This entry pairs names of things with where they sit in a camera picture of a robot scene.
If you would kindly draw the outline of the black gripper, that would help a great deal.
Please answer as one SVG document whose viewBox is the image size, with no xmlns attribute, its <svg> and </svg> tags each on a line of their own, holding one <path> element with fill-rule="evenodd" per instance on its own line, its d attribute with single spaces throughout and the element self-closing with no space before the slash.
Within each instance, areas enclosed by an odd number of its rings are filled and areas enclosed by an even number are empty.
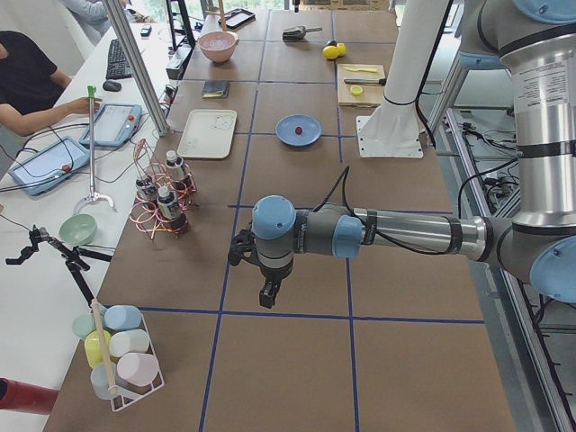
<svg viewBox="0 0 576 432">
<path fill-rule="evenodd" d="M 259 292 L 259 304 L 261 307 L 272 309 L 275 306 L 277 288 L 293 270 L 293 252 L 283 256 L 267 256 L 263 252 L 258 252 L 257 257 L 260 261 L 260 271 L 265 277 L 265 285 Z"/>
</svg>

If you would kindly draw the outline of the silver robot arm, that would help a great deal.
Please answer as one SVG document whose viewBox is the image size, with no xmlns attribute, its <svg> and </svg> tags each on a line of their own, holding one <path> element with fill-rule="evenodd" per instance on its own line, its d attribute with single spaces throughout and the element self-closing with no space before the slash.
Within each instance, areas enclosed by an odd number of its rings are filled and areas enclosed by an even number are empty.
<svg viewBox="0 0 576 432">
<path fill-rule="evenodd" d="M 556 301 L 575 300 L 575 4 L 468 1 L 460 53 L 466 68 L 510 71 L 521 204 L 510 219 L 469 220 L 324 202 L 298 211 L 259 200 L 229 262 L 258 266 L 259 302 L 275 304 L 297 254 L 355 257 L 372 244 L 423 255 L 460 254 L 506 270 Z"/>
</svg>

